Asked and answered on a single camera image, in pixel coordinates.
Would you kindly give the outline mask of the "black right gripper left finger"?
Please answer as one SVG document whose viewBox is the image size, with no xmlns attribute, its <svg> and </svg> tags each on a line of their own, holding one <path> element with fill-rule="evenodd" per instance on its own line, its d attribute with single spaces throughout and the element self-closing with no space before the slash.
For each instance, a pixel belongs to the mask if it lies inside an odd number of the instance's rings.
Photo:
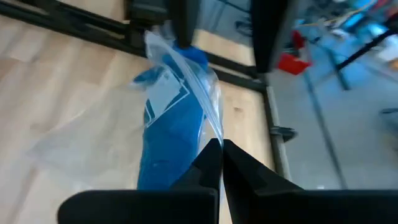
<svg viewBox="0 0 398 224">
<path fill-rule="evenodd" d="M 89 190 L 66 199 L 58 224 L 218 224 L 223 148 L 212 139 L 168 190 Z"/>
</svg>

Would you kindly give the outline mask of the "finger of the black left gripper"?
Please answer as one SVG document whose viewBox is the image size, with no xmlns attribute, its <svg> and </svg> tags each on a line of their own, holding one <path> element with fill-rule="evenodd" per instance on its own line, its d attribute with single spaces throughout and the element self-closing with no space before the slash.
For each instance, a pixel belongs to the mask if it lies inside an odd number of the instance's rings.
<svg viewBox="0 0 398 224">
<path fill-rule="evenodd" d="M 278 63 L 289 29 L 292 0 L 251 0 L 252 47 L 257 73 L 267 73 Z"/>
<path fill-rule="evenodd" d="M 169 0 L 169 19 L 181 49 L 191 46 L 200 10 L 200 0 Z"/>
</svg>

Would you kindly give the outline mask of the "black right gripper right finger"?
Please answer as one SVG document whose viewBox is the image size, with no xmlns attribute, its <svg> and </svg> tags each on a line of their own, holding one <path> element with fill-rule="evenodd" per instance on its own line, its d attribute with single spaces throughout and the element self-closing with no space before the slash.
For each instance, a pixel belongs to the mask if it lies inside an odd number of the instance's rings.
<svg viewBox="0 0 398 224">
<path fill-rule="evenodd" d="M 305 190 L 230 140 L 223 179 L 233 224 L 398 224 L 398 190 Z"/>
</svg>

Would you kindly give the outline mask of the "clear plastic zip bag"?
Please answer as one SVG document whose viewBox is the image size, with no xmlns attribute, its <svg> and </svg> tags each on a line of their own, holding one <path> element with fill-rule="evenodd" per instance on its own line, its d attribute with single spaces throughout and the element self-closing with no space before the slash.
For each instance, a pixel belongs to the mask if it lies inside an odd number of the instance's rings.
<svg viewBox="0 0 398 224">
<path fill-rule="evenodd" d="M 145 35 L 150 69 L 51 130 L 32 155 L 81 184 L 58 224 L 215 222 L 223 105 L 205 54 Z"/>
</svg>

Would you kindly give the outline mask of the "blue elastic bandage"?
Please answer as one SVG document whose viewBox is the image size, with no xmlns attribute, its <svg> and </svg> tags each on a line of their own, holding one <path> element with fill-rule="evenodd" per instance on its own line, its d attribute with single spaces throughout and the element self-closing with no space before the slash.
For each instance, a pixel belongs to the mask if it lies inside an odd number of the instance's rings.
<svg viewBox="0 0 398 224">
<path fill-rule="evenodd" d="M 137 188 L 168 189 L 197 156 L 203 109 L 169 54 L 133 83 L 147 96 Z"/>
</svg>

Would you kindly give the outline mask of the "red plastic crate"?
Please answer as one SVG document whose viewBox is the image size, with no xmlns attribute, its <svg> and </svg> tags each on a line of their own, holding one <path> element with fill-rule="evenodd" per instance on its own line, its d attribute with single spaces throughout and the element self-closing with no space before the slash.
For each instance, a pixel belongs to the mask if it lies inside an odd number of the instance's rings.
<svg viewBox="0 0 398 224">
<path fill-rule="evenodd" d="M 312 61 L 305 48 L 305 38 L 294 30 L 292 32 L 292 45 L 289 52 L 283 52 L 280 56 L 278 69 L 292 75 L 303 73 L 308 67 L 312 66 Z"/>
</svg>

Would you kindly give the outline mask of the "black aluminium table frame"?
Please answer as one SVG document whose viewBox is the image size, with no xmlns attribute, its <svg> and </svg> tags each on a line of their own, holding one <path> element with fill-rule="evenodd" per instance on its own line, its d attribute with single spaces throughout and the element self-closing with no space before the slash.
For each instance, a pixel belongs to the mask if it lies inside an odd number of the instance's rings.
<svg viewBox="0 0 398 224">
<path fill-rule="evenodd" d="M 2 16 L 143 57 L 144 32 L 170 20 L 169 0 L 123 0 L 123 9 L 126 23 L 59 0 L 0 0 Z M 257 73 L 255 65 L 243 65 L 210 52 L 205 55 L 210 63 L 219 66 L 216 74 L 220 80 L 262 94 L 275 169 L 277 174 L 287 177 L 278 143 L 282 138 L 270 134 L 270 129 L 277 125 L 266 75 Z"/>
</svg>

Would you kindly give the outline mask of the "black frame clamp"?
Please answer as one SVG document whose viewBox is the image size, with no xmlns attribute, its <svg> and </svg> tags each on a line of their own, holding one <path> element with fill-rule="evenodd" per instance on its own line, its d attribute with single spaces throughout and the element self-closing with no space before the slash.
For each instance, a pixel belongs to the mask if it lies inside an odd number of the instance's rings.
<svg viewBox="0 0 398 224">
<path fill-rule="evenodd" d="M 293 128 L 282 126 L 274 126 L 270 129 L 270 134 L 273 136 L 280 136 L 283 142 L 288 142 L 297 136 L 297 132 Z"/>
</svg>

